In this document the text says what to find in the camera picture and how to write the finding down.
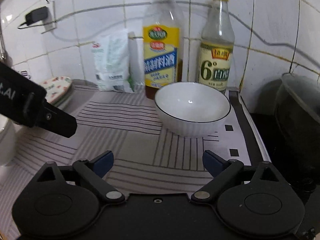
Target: striped tablecloth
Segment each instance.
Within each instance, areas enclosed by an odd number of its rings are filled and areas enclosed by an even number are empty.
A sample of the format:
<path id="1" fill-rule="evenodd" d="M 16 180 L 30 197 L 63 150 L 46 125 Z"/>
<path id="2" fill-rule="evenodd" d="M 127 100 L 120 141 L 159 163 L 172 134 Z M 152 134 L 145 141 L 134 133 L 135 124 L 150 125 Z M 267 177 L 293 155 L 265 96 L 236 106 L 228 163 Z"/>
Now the striped tablecloth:
<path id="1" fill-rule="evenodd" d="M 240 127 L 241 115 L 234 109 L 233 104 L 221 130 L 189 139 L 162 127 L 154 101 L 147 99 L 143 90 L 123 94 L 75 85 L 65 111 L 77 119 L 76 134 L 67 139 L 40 128 L 26 129 L 18 140 L 16 157 L 0 168 L 0 231 L 8 240 L 20 235 L 12 220 L 12 205 L 47 161 L 70 165 L 111 150 L 115 163 L 104 179 L 124 194 L 191 194 L 212 179 L 202 164 L 204 150 L 225 159 L 239 159 L 245 165 L 253 159 L 262 160 L 258 151 L 249 151 L 252 143 L 244 138 L 248 131 L 244 133 L 244 126 Z"/>

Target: white bowl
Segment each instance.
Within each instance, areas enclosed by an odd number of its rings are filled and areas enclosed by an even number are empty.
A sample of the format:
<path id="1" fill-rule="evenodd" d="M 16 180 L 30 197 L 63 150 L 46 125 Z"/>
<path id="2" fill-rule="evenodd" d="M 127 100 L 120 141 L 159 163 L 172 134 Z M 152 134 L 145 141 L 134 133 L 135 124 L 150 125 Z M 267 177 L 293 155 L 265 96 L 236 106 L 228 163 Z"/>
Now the white bowl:
<path id="1" fill-rule="evenodd" d="M 230 113 L 221 92 L 194 82 L 177 82 L 159 89 L 156 110 L 164 127 L 189 138 L 212 135 Z"/>
<path id="2" fill-rule="evenodd" d="M 6 165 L 16 154 L 16 132 L 13 123 L 0 115 L 0 166 Z"/>

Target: black square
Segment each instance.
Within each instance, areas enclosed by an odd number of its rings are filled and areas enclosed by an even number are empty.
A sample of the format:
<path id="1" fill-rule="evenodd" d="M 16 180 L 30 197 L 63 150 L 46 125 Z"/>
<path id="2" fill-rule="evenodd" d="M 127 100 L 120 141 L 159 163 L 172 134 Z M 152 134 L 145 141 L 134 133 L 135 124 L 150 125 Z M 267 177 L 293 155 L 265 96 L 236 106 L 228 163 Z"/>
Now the black square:
<path id="1" fill-rule="evenodd" d="M 233 131 L 232 125 L 225 124 L 224 126 L 226 127 L 226 131 Z"/>
<path id="2" fill-rule="evenodd" d="M 229 149 L 231 157 L 239 157 L 238 149 Z"/>

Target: tile wall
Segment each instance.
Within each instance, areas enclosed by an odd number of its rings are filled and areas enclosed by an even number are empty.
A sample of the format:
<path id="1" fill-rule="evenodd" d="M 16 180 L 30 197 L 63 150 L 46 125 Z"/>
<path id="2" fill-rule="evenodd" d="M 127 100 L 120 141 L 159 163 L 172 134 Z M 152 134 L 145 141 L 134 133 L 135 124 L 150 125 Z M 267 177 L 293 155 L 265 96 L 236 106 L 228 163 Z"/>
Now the tile wall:
<path id="1" fill-rule="evenodd" d="M 57 75 L 95 82 L 91 43 L 123 28 L 130 32 L 130 64 L 143 81 L 142 18 L 151 0 L 54 1 L 57 28 L 18 30 L 26 13 L 44 0 L 1 0 L 9 64 L 40 82 Z M 185 17 L 183 80 L 196 78 L 201 31 L 211 0 L 176 0 Z M 250 112 L 271 114 L 282 73 L 312 79 L 320 70 L 320 0 L 230 0 L 236 41 L 228 86 L 241 89 Z"/>

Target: brown liquid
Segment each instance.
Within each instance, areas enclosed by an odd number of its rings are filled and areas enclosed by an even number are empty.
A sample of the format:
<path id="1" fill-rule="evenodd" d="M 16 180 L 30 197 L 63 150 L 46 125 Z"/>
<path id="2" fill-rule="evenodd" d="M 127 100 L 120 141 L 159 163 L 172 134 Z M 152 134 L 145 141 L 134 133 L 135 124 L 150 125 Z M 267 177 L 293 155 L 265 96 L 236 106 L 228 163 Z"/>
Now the brown liquid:
<path id="1" fill-rule="evenodd" d="M 182 64 L 183 64 L 182 59 L 179 59 L 178 69 L 177 69 L 178 82 L 181 82 L 182 80 Z M 146 86 L 146 97 L 154 100 L 158 90 L 159 90 L 158 88 Z"/>

